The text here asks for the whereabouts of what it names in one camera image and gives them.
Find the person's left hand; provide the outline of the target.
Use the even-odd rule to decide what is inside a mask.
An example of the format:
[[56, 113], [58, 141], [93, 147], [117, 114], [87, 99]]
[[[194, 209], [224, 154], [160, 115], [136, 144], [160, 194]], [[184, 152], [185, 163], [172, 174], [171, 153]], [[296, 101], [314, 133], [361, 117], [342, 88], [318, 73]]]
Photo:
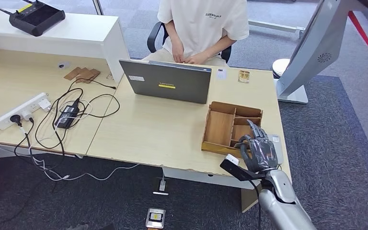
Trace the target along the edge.
[[208, 59], [210, 58], [210, 55], [206, 52], [200, 52], [195, 55], [189, 56], [184, 60], [184, 63], [187, 64], [204, 64]]

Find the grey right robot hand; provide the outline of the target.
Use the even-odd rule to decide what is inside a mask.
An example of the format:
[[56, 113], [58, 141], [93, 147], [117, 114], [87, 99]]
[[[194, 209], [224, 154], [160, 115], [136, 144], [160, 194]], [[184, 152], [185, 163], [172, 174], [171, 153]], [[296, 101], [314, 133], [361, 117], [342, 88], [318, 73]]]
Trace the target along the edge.
[[236, 149], [240, 150], [247, 169], [253, 173], [259, 173], [277, 167], [278, 157], [274, 143], [262, 128], [249, 119], [247, 123], [252, 135], [247, 134], [240, 137], [234, 145]]

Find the person's right hand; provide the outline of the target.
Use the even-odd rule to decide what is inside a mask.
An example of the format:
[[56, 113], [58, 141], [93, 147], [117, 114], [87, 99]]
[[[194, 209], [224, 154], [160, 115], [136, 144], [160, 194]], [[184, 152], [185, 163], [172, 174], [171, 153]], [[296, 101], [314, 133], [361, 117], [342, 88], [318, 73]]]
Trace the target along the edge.
[[181, 42], [172, 42], [172, 56], [176, 63], [185, 63], [184, 47]]

